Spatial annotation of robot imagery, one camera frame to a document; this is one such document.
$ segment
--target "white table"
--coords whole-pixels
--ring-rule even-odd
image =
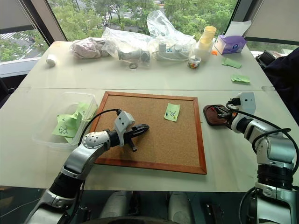
[[[31,135],[35,123],[52,101],[65,91],[92,93],[98,103],[105,92],[18,88],[4,104],[0,110],[0,185],[47,188],[52,184],[70,151],[40,146],[33,142]],[[226,127],[209,126],[202,113],[205,105],[225,104],[239,91],[119,91],[198,97],[207,175],[95,165],[87,178],[86,189],[234,192],[247,191],[254,186],[257,163],[251,144],[242,134]],[[299,142],[299,127],[278,94],[255,91],[255,97],[255,115],[281,127],[290,127],[291,136]],[[299,185],[299,172],[294,176],[294,184]]]
[[[187,62],[152,61],[150,68],[138,67],[112,57],[76,60],[68,51],[71,42],[54,42],[41,60],[21,83],[21,88],[74,88],[113,90],[261,90],[272,86],[251,52],[244,47],[238,54],[225,55],[242,63],[240,69],[221,64],[223,56],[211,55],[197,70]],[[57,65],[49,68],[48,54],[57,57]],[[230,77],[238,73],[250,77],[249,85],[232,83]]]

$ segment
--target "tissue box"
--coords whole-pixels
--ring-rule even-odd
[[[232,54],[242,51],[246,40],[242,36],[227,36],[219,35],[215,47],[220,54]]]

